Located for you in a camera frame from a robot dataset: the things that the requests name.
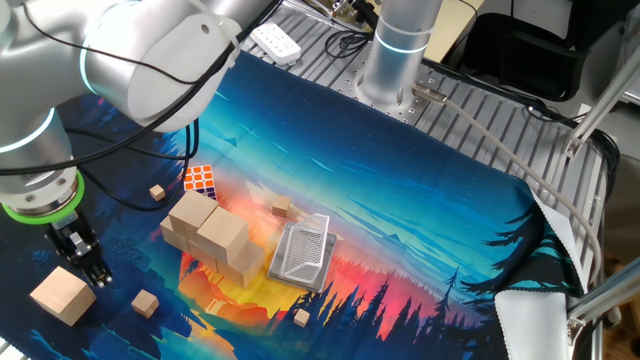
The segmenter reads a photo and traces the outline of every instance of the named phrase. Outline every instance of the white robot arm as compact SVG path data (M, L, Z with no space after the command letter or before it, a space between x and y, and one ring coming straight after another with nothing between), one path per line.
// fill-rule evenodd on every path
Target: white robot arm
M47 227L58 252L92 284L108 283L99 243L76 209L83 192L76 168L2 171L71 160L55 106L91 92L155 131L188 125L232 66L229 47L275 2L36 0L12 8L0 0L0 202L7 213ZM223 65L203 81L222 56ZM169 109L172 116L158 124Z

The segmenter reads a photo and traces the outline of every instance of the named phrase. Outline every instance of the small wooden cube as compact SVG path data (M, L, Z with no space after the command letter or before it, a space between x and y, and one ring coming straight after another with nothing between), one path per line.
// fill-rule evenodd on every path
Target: small wooden cube
M182 252L186 252L187 254L191 253L187 238L176 234L173 231L173 226L171 226L171 220L168 216L160 223L160 231L162 232L162 237L164 237L164 241L167 244L181 250Z
M195 240L198 229L217 207L217 201L195 191L187 191L169 211L173 231L187 239Z
M152 187L151 189L149 189L149 193L151 194L151 197L155 201L160 201L160 200L164 199L164 196L165 196L164 189L160 185L156 185L156 186Z
M59 266L33 290L31 297L69 326L73 326L96 300L89 285Z
M229 265L218 261L218 273L246 289L260 273L263 264L264 250L253 242L247 241Z
M138 296L136 296L131 303L133 310L147 319L153 315L153 312L156 311L158 305L160 305L158 298L146 290L140 290Z
M191 251L190 254L194 259L206 265L210 270L218 272L218 262L216 261L216 258L202 251L198 244L189 240L189 250Z
M217 208L198 229L197 244L202 251L229 264L249 241L246 220L223 208Z
M271 214L276 216L287 217L287 211L289 211L289 205L291 205L291 199L286 196L278 195L276 201L271 208Z
M307 326L307 321L309 321L309 313L299 309L296 312L296 316L293 318L293 322L300 327L305 327Z

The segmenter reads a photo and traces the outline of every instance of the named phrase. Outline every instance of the gray cable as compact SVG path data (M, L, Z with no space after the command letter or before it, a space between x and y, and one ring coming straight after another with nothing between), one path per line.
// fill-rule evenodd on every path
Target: gray cable
M569 211L573 214L573 216L575 216L575 218L578 219L578 222L580 222L580 225L582 225L582 227L587 233L587 237L589 238L589 246L593 251L594 268L593 268L593 272L591 273L591 279L589 280L590 284L593 283L598 278L598 274L600 273L600 268L602 267L602 252L600 251L600 242L598 241L598 237L596 236L595 232L593 231L593 228L589 224L589 221L587 221L587 219L582 215L582 213L575 206L573 206L571 201L569 201L564 195L562 195L558 190L556 190L549 183L544 181L542 177L536 174L535 171L533 171L530 167L528 167L527 164L525 164L518 156L516 156L513 152L511 152L511 150L508 147L506 147L502 142L500 142L498 138L496 138L492 133L490 133L487 129L485 129L482 125L480 125L480 123L478 123L473 117L471 117L471 115L467 114L467 112L464 111L461 107L459 107L458 105L454 104L453 102L451 102L449 99L446 99L446 98L443 101L437 101L437 102L440 102L441 104L449 106L450 108L455 110L461 117L467 120L469 124L471 124L474 128L478 129L482 133L482 135L484 135L487 139L491 140L491 142L493 142L498 147L498 149L500 149L500 151L503 151L505 154L507 154L507 156L514 163L516 163L516 165L518 165L522 170L524 170L524 172L526 172L527 175L531 176L531 178L535 180L538 184L540 184L540 186L542 186L545 190L551 193L551 195L553 195L560 203L562 203L562 205L566 206L567 209L569 209Z

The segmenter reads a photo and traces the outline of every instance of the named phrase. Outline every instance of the aluminum rail table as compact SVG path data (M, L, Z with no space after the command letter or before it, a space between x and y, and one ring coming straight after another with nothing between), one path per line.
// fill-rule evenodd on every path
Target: aluminum rail table
M245 40L242 44L244 51L301 78L357 99L354 89L355 78L367 61L371 43L351 57L330 57L325 51L325 42L331 34L342 28L339 24L322 19L306 5L295 0L285 0L271 21L278 24L300 45L300 60L294 65L278 66L251 39ZM338 43L331 44L330 50L338 52ZM476 118L529 167L573 201L590 223L596 224L594 230L598 231L597 224L603 220L607 174L602 154L591 141L587 141L573 159L568 159L563 154L564 145L572 130L560 124L533 118L523 104L447 77L424 65L418 71L417 82L445 94ZM460 119L452 109L416 98L414 106L407 111L387 115L416 127L477 161L525 180L543 202L569 217L576 246L581 254L583 273L589 278L593 253L585 242L585 232L578 221L571 216L568 209L558 204L505 154L498 151L493 143ZM595 335L600 335L600 338L594 339L594 349L597 350L594 350L592 359L599 360L602 358L602 334L596 331Z

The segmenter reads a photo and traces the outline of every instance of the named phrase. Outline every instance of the green ring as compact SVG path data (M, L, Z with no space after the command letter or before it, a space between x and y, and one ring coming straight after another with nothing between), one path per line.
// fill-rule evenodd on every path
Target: green ring
M80 205L80 201L84 197L84 179L82 178L82 175L80 175L80 172L78 172L77 178L78 189L76 190L76 195L73 197L73 200L71 200L71 202L65 205L62 209L52 214L45 216L28 216L18 214L17 212L11 210L11 208L5 204L2 204L2 207L4 208L4 211L7 212L7 215L9 215L9 217L11 217L13 220L26 225L46 225L60 221L71 215L71 213L76 210L78 205Z

